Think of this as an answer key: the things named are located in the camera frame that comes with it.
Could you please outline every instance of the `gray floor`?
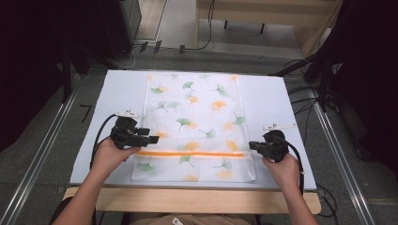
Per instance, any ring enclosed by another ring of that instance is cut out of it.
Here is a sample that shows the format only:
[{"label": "gray floor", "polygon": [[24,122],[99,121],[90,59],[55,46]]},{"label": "gray floor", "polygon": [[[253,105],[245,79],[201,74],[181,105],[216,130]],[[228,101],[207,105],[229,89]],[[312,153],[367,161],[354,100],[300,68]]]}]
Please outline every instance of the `gray floor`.
[{"label": "gray floor", "polygon": [[[176,0],[168,1],[168,8],[170,10],[172,10],[171,4],[173,2],[175,3]],[[184,1],[184,4],[191,4],[191,2],[192,1]],[[167,17],[168,14],[166,10],[164,20],[166,20]],[[167,23],[161,26],[160,38],[164,37],[163,44],[167,44],[169,47],[175,47],[173,45],[177,44],[177,46],[179,46],[179,43],[187,40],[187,37],[184,37],[184,40],[181,39],[177,42],[173,42],[170,38],[165,38],[167,34],[164,33],[165,30],[163,30],[163,28],[167,26]],[[231,29],[239,30],[241,26],[235,27],[231,24]],[[278,33],[276,31],[270,33],[276,37],[281,35],[281,33],[276,34]],[[255,48],[255,43],[253,42],[249,48],[246,48],[247,52],[241,51],[238,54],[234,51],[241,48],[243,46],[242,44],[236,43],[237,45],[232,49],[221,48],[221,46],[228,47],[233,45],[223,45],[224,40],[219,40],[216,36],[214,39],[215,46],[220,47],[217,50],[215,50],[216,47],[214,47],[213,50],[207,50],[205,52],[186,52],[184,54],[178,54],[178,51],[173,50],[162,50],[157,54],[153,54],[149,51],[142,53],[136,52],[135,65],[131,69],[219,71],[264,75],[281,70],[285,63],[292,58],[302,57],[299,55],[298,46],[289,35],[290,33],[285,31],[284,34],[286,34],[286,37],[279,38],[284,39],[285,42],[282,41],[276,44],[275,41],[277,38],[268,40],[266,46],[268,51],[260,47]],[[230,39],[243,39],[243,37],[240,36],[241,34],[236,32],[236,37],[231,37]],[[201,34],[200,39],[206,41],[206,34]],[[130,55],[119,61],[119,63],[125,65],[131,64],[131,62],[132,57]],[[69,115],[51,147],[51,151],[38,175],[38,179],[30,191],[19,216],[16,218],[15,224],[48,223],[55,207],[62,200],[62,190],[69,186],[73,162],[77,156],[80,144],[84,139],[93,114],[92,110],[87,119],[82,122],[87,108],[81,107],[80,105],[95,106],[105,74],[106,68],[93,62],[88,75],[83,76],[83,81],[73,101]],[[288,90],[297,86],[306,85],[301,79],[301,72],[299,70],[295,71],[293,74],[294,76],[287,76],[285,78]],[[309,93],[304,90],[293,94],[291,100],[307,98],[308,96]],[[59,90],[31,122],[22,137],[8,149],[0,153],[0,215],[3,216],[6,212],[16,187],[22,181],[30,162],[38,151],[41,141],[44,139],[48,128],[61,106],[61,98],[62,90]],[[301,106],[302,104],[295,104],[294,110],[298,110]],[[305,134],[307,115],[308,112],[297,115],[302,137],[304,137]],[[355,153],[355,146],[340,116],[333,110],[328,110],[327,115],[340,145],[344,150],[344,155],[347,158],[349,166],[360,186],[360,190],[367,200],[375,224],[396,224],[396,221],[398,221],[398,215],[396,214],[398,210],[398,193],[396,191],[398,182],[395,175],[381,163],[363,162],[359,160]],[[340,224],[361,224],[360,218],[352,203],[351,196],[347,191],[347,186],[344,183],[342,174],[331,153],[328,140],[320,126],[315,111],[311,112],[308,120],[306,150],[316,182],[330,190],[337,200],[337,217]],[[324,201],[321,201],[321,203],[323,208],[322,213],[329,214],[326,203]],[[103,224],[117,224],[120,217],[120,213],[107,213]],[[332,217],[323,218],[316,216],[316,218],[321,224],[334,224],[334,219]],[[262,220],[273,224],[289,224],[287,215],[265,215],[262,216]]]}]

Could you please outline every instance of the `aluminum rail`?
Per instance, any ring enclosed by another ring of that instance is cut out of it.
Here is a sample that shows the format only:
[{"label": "aluminum rail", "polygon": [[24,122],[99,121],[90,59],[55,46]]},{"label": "aluminum rail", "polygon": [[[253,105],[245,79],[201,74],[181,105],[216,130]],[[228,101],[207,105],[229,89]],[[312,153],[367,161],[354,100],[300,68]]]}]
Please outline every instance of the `aluminum rail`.
[{"label": "aluminum rail", "polygon": [[33,158],[29,168],[24,175],[23,180],[16,188],[8,205],[8,208],[2,219],[0,220],[1,225],[15,224],[17,217],[26,202],[26,199],[33,188],[33,185],[35,185],[38,174],[40,173],[41,168],[43,167],[46,158],[51,151],[54,140],[69,113],[70,107],[73,104],[74,99],[76,98],[76,93],[82,82],[80,75],[76,74],[73,82],[75,83],[76,87],[72,91],[69,99],[64,104],[62,104],[60,109],[58,110],[55,119],[48,129],[40,147],[38,148],[38,151],[36,152],[35,157]]}]

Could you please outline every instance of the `cable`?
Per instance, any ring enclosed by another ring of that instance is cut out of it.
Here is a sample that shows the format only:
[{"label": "cable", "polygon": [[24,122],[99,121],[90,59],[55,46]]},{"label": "cable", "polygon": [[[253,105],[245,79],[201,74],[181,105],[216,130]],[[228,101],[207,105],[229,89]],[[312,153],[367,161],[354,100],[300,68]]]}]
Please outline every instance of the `cable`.
[{"label": "cable", "polygon": [[210,32],[210,37],[208,38],[208,41],[207,41],[206,45],[203,46],[203,47],[201,47],[201,48],[199,48],[199,49],[186,49],[186,50],[188,50],[188,51],[192,51],[192,50],[194,50],[194,51],[203,50],[205,47],[207,47],[208,43],[210,43],[210,40],[211,40],[211,38],[212,38],[211,23],[212,23],[212,21],[213,21],[214,3],[215,3],[215,0],[212,0],[211,3],[210,3],[210,8],[208,9],[207,23],[208,23],[208,29],[209,29],[209,32]]},{"label": "cable", "polygon": [[318,97],[303,98],[303,99],[300,99],[300,100],[292,101],[292,102],[290,102],[290,104],[293,105],[293,104],[299,103],[301,101],[306,101],[306,100],[318,100]]},{"label": "cable", "polygon": [[339,224],[339,221],[338,221],[338,219],[337,219],[337,202],[336,202],[336,199],[334,198],[334,196],[331,194],[331,192],[330,192],[327,188],[325,188],[325,187],[319,185],[318,183],[316,183],[316,185],[317,185],[317,186],[320,186],[322,189],[324,189],[324,190],[330,195],[330,197],[333,199],[333,204],[334,204],[334,208],[333,208],[333,206],[330,204],[329,200],[328,200],[326,197],[322,196],[322,199],[323,199],[323,200],[325,201],[325,203],[328,205],[328,207],[329,207],[329,209],[330,209],[330,211],[331,211],[331,214],[330,214],[330,215],[318,214],[318,215],[319,215],[320,217],[322,217],[322,218],[331,218],[331,217],[334,217],[334,222],[335,222],[336,225],[338,225],[338,224]]},{"label": "cable", "polygon": [[302,113],[302,112],[304,112],[304,111],[309,110],[309,109],[312,107],[312,105],[315,104],[315,103],[316,103],[316,100],[312,100],[312,101],[308,102],[307,104],[303,105],[299,110],[297,110],[297,111],[295,112],[295,115],[297,115],[297,114],[299,114],[299,113]]},{"label": "cable", "polygon": [[277,136],[272,136],[272,138],[275,138],[283,143],[286,143],[287,145],[289,145],[289,147],[293,150],[293,152],[295,152],[296,158],[298,159],[298,170],[299,170],[299,191],[301,193],[301,195],[304,193],[304,169],[302,168],[302,163],[301,163],[301,157],[299,155],[299,151],[296,149],[295,146],[293,146],[293,144],[291,144],[290,142],[288,142],[287,140],[277,137]]},{"label": "cable", "polygon": [[310,113],[313,110],[313,107],[314,107],[315,103],[316,103],[316,101],[313,102],[313,104],[311,105],[311,107],[310,107],[310,109],[308,111],[308,114],[307,114],[307,120],[305,122],[305,129],[304,129],[304,142],[303,142],[304,146],[305,146],[305,143],[307,142],[308,121],[310,119]]},{"label": "cable", "polygon": [[94,141],[93,151],[92,151],[92,153],[91,153],[90,169],[91,169],[91,166],[93,165],[94,156],[95,156],[96,153],[97,153],[97,148],[98,148],[98,146],[105,140],[105,139],[103,139],[100,143],[98,143],[99,138],[100,138],[100,134],[101,134],[103,128],[105,127],[106,123],[108,123],[108,121],[109,121],[110,119],[112,119],[113,117],[115,117],[115,116],[116,116],[115,114],[112,114],[112,115],[110,115],[108,118],[106,118],[106,120],[102,123],[102,125],[101,125],[101,127],[100,127],[100,129],[99,129],[99,132],[98,132],[98,134],[97,134],[96,140]]},{"label": "cable", "polygon": [[116,61],[114,61],[114,63],[115,63],[116,65],[120,66],[121,68],[132,68],[132,67],[134,67],[134,65],[135,65],[134,51],[135,51],[136,49],[138,49],[138,48],[139,48],[139,47],[135,47],[135,48],[133,48],[133,49],[131,50],[131,56],[132,56],[132,60],[133,60],[133,62],[132,62],[131,65],[129,65],[129,66],[123,66],[123,65],[118,64]]}]

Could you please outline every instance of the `black cable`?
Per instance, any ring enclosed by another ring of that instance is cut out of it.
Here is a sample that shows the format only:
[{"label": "black cable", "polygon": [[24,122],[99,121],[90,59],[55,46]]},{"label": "black cable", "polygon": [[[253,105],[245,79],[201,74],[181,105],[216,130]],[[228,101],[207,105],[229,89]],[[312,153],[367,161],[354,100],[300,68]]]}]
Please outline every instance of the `black cable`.
[{"label": "black cable", "polygon": [[324,217],[324,218],[331,218],[331,217],[333,217],[333,214],[337,213],[337,202],[336,202],[336,199],[334,198],[333,194],[331,194],[331,192],[327,188],[319,185],[318,183],[316,183],[316,185],[320,186],[322,189],[324,189],[330,195],[330,197],[333,199],[333,203],[334,203],[334,208],[331,207],[331,205],[329,206],[330,207],[330,211],[332,212],[331,215],[322,215],[322,214],[318,214],[318,215],[320,217]]},{"label": "black cable", "polygon": [[290,102],[290,104],[293,105],[293,104],[299,103],[301,101],[306,101],[306,100],[318,100],[318,97],[303,98],[303,99],[300,99],[300,100],[292,101],[292,102]]},{"label": "black cable", "polygon": [[272,138],[278,139],[281,142],[286,143],[293,150],[293,152],[295,152],[296,158],[298,159],[298,170],[299,170],[298,187],[299,187],[299,192],[301,193],[301,195],[303,195],[303,193],[304,193],[304,169],[302,168],[301,157],[299,155],[299,151],[296,149],[295,146],[293,146],[293,144],[291,144],[290,142],[288,142],[287,140],[285,140],[283,138],[280,138],[277,136],[272,136]]},{"label": "black cable", "polygon": [[311,113],[311,110],[313,109],[315,103],[316,103],[316,101],[313,102],[313,104],[311,105],[311,107],[308,111],[308,114],[307,114],[307,120],[305,122],[305,129],[304,129],[304,142],[303,142],[304,146],[305,146],[305,143],[307,142],[307,130],[308,130],[308,121],[310,119],[310,113]]},{"label": "black cable", "polygon": [[210,40],[212,39],[211,23],[212,23],[212,21],[213,21],[214,3],[215,3],[215,0],[212,0],[211,3],[210,3],[210,8],[208,9],[207,23],[208,23],[208,29],[209,29],[209,32],[210,32],[210,37],[208,38],[208,41],[207,41],[206,45],[203,46],[203,47],[201,47],[201,48],[199,48],[199,49],[186,49],[186,50],[188,50],[188,51],[192,51],[192,50],[195,50],[195,51],[203,50],[203,49],[204,49],[205,47],[207,47],[207,45],[210,43]]},{"label": "black cable", "polygon": [[112,114],[112,115],[110,115],[108,118],[106,118],[106,120],[102,123],[102,125],[101,125],[101,127],[100,127],[100,129],[99,129],[99,132],[98,132],[98,134],[97,134],[96,140],[94,141],[93,151],[92,151],[92,153],[91,153],[90,169],[91,169],[91,166],[93,165],[94,156],[95,156],[96,153],[97,153],[97,148],[98,148],[98,146],[103,142],[103,140],[102,140],[100,143],[98,143],[99,138],[100,138],[100,134],[101,134],[103,128],[105,127],[106,123],[108,123],[108,121],[109,121],[110,119],[112,119],[113,117],[115,117],[115,116],[116,116],[115,114]]},{"label": "black cable", "polygon": [[310,106],[310,107],[308,107],[308,106],[309,106],[309,105],[312,105],[312,104],[315,104],[315,103],[316,103],[316,100],[312,100],[312,101],[308,102],[307,104],[305,104],[305,105],[303,105],[301,108],[299,108],[299,110],[297,110],[297,111],[295,112],[295,115],[297,115],[297,114],[299,114],[299,113],[302,113],[302,112],[304,112],[304,111],[309,110],[312,106]]},{"label": "black cable", "polygon": [[290,95],[292,95],[293,93],[296,93],[297,91],[306,90],[306,89],[317,90],[316,87],[311,87],[311,86],[300,86],[300,87],[296,87],[296,88],[293,88],[293,89],[289,90],[289,91],[287,92],[287,95],[290,96]]}]

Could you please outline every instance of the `yellow leaf pattern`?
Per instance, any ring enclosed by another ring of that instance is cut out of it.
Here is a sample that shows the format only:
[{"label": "yellow leaf pattern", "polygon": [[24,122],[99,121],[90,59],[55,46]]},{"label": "yellow leaf pattern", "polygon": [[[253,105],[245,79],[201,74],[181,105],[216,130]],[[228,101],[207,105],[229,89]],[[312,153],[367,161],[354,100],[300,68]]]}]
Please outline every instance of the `yellow leaf pattern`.
[{"label": "yellow leaf pattern", "polygon": [[226,103],[223,101],[215,101],[211,104],[212,110],[217,111],[218,113],[220,113],[222,106],[226,106]]}]

